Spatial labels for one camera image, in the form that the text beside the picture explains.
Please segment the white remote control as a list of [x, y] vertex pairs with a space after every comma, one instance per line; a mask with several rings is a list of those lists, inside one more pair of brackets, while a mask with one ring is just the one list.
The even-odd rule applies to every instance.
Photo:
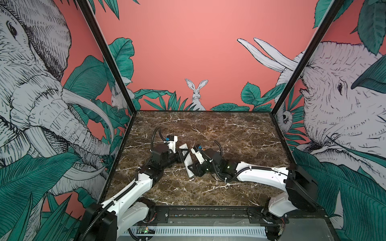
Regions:
[[193, 164], [193, 160], [190, 155], [190, 150], [188, 148], [187, 144], [183, 144], [179, 147], [179, 149], [182, 151], [182, 160], [184, 162], [187, 174], [189, 178], [192, 178], [194, 176], [194, 173], [189, 169], [189, 166]]

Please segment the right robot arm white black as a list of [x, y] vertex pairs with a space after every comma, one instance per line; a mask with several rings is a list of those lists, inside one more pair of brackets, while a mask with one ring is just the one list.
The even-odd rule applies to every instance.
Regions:
[[271, 198], [262, 213], [283, 217], [285, 214], [301, 210], [317, 211], [318, 185], [316, 180], [301, 166], [291, 163], [289, 167], [264, 167], [242, 161], [226, 160], [222, 152], [204, 150], [200, 145], [191, 149], [198, 162], [193, 162], [190, 154], [184, 161], [190, 177], [201, 177], [206, 173], [215, 174], [221, 181], [254, 182], [282, 190]]

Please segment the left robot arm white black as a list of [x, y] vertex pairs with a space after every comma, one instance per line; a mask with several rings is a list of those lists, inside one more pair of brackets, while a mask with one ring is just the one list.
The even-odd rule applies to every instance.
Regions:
[[155, 203], [143, 197], [163, 177], [165, 168], [190, 160], [187, 144], [172, 142], [153, 148], [151, 157], [136, 170], [135, 178], [103, 203], [92, 203], [85, 211], [76, 241], [115, 241], [138, 222], [156, 218]]

